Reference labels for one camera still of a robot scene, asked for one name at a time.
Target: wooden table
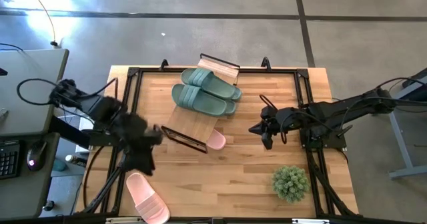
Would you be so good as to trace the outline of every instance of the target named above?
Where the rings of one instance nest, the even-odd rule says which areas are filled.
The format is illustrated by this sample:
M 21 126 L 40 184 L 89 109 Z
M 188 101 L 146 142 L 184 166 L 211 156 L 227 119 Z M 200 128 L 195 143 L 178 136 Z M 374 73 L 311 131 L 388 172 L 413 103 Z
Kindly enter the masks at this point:
M 119 97 L 123 96 L 128 67 L 111 67 L 109 79 L 119 79 Z M 309 68 L 308 71 L 314 101 L 331 101 L 326 70 Z M 144 73 L 137 113 L 149 124 L 163 125 L 168 122 L 175 107 L 171 88 L 180 83 L 179 77 L 179 73 Z M 288 134 L 287 145 L 281 142 L 279 136 L 274 137 L 273 149 L 269 151 L 265 150 L 259 135 L 248 132 L 249 127 L 260 121 L 260 111 L 265 106 L 259 94 L 266 95 L 277 108 L 296 107 L 294 79 L 284 74 L 244 73 L 239 76 L 238 87 L 243 95 L 236 114 L 220 118 L 215 127 L 226 136 L 224 149 L 209 150 L 208 154 L 204 154 L 165 138 L 155 148 L 156 170 L 153 177 L 147 178 L 148 181 L 166 202 L 172 217 L 315 217 L 311 191 L 302 201 L 294 204 L 279 199 L 272 191 L 272 173 L 278 167 L 295 165 L 304 168 L 308 175 L 306 154 L 300 147 L 298 132 Z M 113 87 L 107 89 L 105 94 L 112 96 Z M 344 156 L 334 149 L 325 149 L 324 154 L 332 187 L 344 203 L 357 213 Z M 88 202 L 105 183 L 110 156 L 111 148 L 106 147 L 94 161 L 87 183 Z M 322 207 L 326 210 L 321 186 L 319 191 Z M 83 209 L 81 193 L 76 211 Z M 114 193 L 115 186 L 110 204 L 114 201 Z M 119 215 L 138 215 L 126 186 L 123 188 Z

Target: small succulent plant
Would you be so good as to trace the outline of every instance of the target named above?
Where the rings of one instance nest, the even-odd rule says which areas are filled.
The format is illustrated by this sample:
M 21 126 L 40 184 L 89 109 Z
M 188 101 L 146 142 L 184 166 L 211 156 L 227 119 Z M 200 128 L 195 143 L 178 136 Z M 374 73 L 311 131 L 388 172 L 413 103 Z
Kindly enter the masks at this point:
M 280 199 L 285 199 L 288 203 L 301 201 L 309 189 L 310 184 L 304 169 L 285 166 L 273 174 L 273 190 Z

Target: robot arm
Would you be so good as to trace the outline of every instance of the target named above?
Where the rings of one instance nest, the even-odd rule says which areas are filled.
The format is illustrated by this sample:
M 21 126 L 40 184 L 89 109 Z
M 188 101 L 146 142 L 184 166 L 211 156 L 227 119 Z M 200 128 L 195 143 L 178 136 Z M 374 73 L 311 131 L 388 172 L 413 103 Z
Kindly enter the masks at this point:
M 341 101 L 309 103 L 299 109 L 276 109 L 270 102 L 264 102 L 267 107 L 261 111 L 262 120 L 249 132 L 261 135 L 266 149 L 272 148 L 272 135 L 281 133 L 282 141 L 286 143 L 288 131 L 297 129 L 302 130 L 302 139 L 310 140 L 310 147 L 345 148 L 342 137 L 352 126 L 342 129 L 343 124 L 367 114 L 391 113 L 398 105 L 427 105 L 393 99 L 388 91 L 379 87 Z
M 136 114 L 128 113 L 126 104 L 104 97 L 98 93 L 87 94 L 79 90 L 73 80 L 59 82 L 49 96 L 49 102 L 56 107 L 75 107 L 95 121 L 98 130 L 90 130 L 88 135 L 118 143 L 126 154 L 122 167 L 124 171 L 138 169 L 153 175 L 155 169 L 152 150 L 163 139 L 157 126 L 147 130 L 147 121 Z

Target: gray desk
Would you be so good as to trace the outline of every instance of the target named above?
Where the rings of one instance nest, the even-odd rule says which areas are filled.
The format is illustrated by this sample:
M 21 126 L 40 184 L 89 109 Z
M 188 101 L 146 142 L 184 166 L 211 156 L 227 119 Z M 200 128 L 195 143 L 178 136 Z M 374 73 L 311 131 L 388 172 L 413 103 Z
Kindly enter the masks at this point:
M 24 153 L 40 135 L 16 137 L 25 141 Z M 0 180 L 0 220 L 38 217 L 46 202 L 59 134 L 44 137 L 48 143 L 45 165 L 39 171 L 28 170 L 25 158 L 21 162 L 19 177 Z
M 0 180 L 0 219 L 38 217 L 46 201 L 59 134 L 44 136 L 48 146 L 41 170 L 30 172 L 25 154 L 34 141 L 48 132 L 54 107 L 23 102 L 16 94 L 16 86 L 28 78 L 43 78 L 56 83 L 63 76 L 68 53 L 66 49 L 0 52 L 0 68 L 8 72 L 6 76 L 0 76 L 0 108 L 9 110 L 6 119 L 0 123 L 0 139 L 26 142 L 20 176 Z M 21 94 L 30 101 L 44 103 L 52 88 L 47 83 L 34 81 L 24 84 Z
M 427 83 L 427 77 L 419 79 L 423 83 Z M 411 93 L 419 91 L 421 84 L 413 83 L 407 88 L 401 90 L 393 98 L 405 99 Z M 425 110 L 426 107 L 420 109 L 412 109 L 412 111 Z M 400 152 L 402 153 L 403 160 L 406 168 L 392 171 L 389 173 L 390 178 L 405 177 L 410 175 L 417 175 L 427 173 L 427 165 L 415 166 L 411 160 L 410 153 L 408 152 L 407 145 L 424 146 L 426 145 L 426 128 L 427 128 L 427 114 L 426 113 L 405 113 L 395 110 L 390 114 L 390 121 L 392 123 L 393 132 L 399 144 Z
M 53 106 L 23 102 L 18 98 L 16 86 L 29 78 L 56 83 L 63 76 L 68 53 L 66 49 L 0 52 L 0 68 L 8 72 L 6 76 L 0 76 L 0 109 L 9 111 L 7 118 L 0 122 L 0 136 L 35 135 L 47 131 Z M 52 88 L 48 83 L 32 81 L 22 85 L 21 94 L 30 101 L 45 103 Z

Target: gray floor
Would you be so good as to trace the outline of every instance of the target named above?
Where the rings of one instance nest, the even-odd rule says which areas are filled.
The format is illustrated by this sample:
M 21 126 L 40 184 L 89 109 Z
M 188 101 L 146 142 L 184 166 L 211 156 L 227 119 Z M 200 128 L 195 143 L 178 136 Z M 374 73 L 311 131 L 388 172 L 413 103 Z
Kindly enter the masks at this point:
M 42 0 L 46 8 L 106 13 L 210 13 L 297 15 L 296 0 Z M 303 0 L 306 15 L 427 16 L 426 0 Z M 1 0 L 0 7 L 39 9 L 37 0 Z M 42 12 L 0 16 L 1 42 L 24 49 L 51 48 L 51 28 Z M 66 78 L 94 91 L 111 65 L 195 65 L 200 53 L 240 65 L 307 67 L 298 20 L 154 19 L 54 17 L 57 41 L 70 50 Z M 333 96 L 346 98 L 393 77 L 425 68 L 427 25 L 394 21 L 308 21 L 316 67 L 328 72 Z M 361 214 L 427 221 L 427 175 L 395 181 L 404 167 L 387 116 L 367 116 L 346 134 L 352 182 Z M 413 148 L 427 164 L 426 148 Z

